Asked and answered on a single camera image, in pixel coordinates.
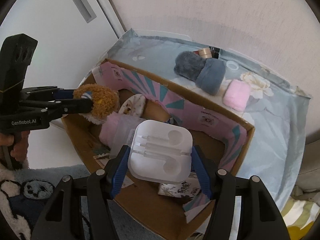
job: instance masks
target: floral bedspread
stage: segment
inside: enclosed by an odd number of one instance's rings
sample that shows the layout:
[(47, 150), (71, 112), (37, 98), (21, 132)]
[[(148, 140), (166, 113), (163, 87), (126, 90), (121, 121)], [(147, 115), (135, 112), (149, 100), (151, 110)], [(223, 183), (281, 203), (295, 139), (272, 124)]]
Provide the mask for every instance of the floral bedspread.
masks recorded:
[[(138, 36), (129, 30), (103, 58), (122, 61), (169, 79), (253, 124), (256, 128), (254, 137), (237, 176), (259, 176), (282, 210), (301, 165), (310, 96), (266, 66), (224, 50), (220, 50), (219, 58), (234, 61), (239, 67), (227, 68), (218, 95), (211, 96), (173, 71), (175, 58), (180, 52), (205, 47), (208, 45), (174, 38)], [(222, 103), (223, 94), (232, 79), (242, 80), (251, 86), (251, 96), (243, 113)]]

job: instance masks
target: pink fuzzy item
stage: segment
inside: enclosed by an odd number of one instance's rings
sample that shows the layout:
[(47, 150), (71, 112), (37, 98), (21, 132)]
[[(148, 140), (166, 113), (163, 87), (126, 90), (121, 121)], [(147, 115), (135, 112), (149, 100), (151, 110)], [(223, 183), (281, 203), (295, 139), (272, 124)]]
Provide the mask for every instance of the pink fuzzy item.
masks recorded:
[(250, 92), (251, 87), (248, 83), (234, 79), (223, 97), (223, 103), (239, 112), (244, 112)]
[(102, 125), (101, 128), (99, 139), (104, 145), (108, 145), (110, 148), (112, 147), (113, 139), (117, 131), (120, 116), (121, 114), (112, 112), (110, 115), (108, 115), (107, 121)]

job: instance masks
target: blue fabric roll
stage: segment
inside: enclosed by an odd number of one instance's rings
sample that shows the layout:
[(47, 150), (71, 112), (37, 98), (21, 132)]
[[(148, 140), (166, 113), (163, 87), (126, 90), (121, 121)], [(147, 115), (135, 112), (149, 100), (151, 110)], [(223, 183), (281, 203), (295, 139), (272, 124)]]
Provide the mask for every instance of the blue fabric roll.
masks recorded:
[(226, 65), (224, 61), (208, 58), (203, 70), (196, 79), (196, 86), (214, 96), (219, 91), (225, 73)]

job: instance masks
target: human hand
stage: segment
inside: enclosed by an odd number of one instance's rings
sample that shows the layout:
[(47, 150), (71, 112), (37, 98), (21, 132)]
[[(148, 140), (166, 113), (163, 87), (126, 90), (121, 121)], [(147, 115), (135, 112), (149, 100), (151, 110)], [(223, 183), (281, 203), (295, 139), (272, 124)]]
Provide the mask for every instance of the human hand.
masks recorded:
[[(18, 162), (23, 162), (27, 157), (28, 152), (28, 137), (30, 131), (23, 131), (21, 133), (21, 141), (16, 143), (10, 155), (15, 158)], [(0, 146), (11, 146), (14, 142), (13, 135), (4, 135), (0, 133)]]

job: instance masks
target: white flower print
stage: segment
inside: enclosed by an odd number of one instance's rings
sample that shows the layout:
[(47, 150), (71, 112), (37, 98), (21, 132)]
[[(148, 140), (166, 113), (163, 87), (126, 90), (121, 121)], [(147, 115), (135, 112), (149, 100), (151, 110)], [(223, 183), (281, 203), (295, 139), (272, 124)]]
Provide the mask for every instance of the white flower print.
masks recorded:
[(261, 99), (263, 98), (263, 94), (268, 97), (273, 96), (273, 92), (270, 88), (270, 82), (265, 78), (252, 72), (242, 73), (240, 78), (251, 86), (250, 95), (254, 98)]
[(145, 59), (146, 57), (143, 57), (143, 56), (134, 56), (132, 57), (132, 60), (133, 61), (137, 61), (137, 60), (142, 60), (142, 59)]

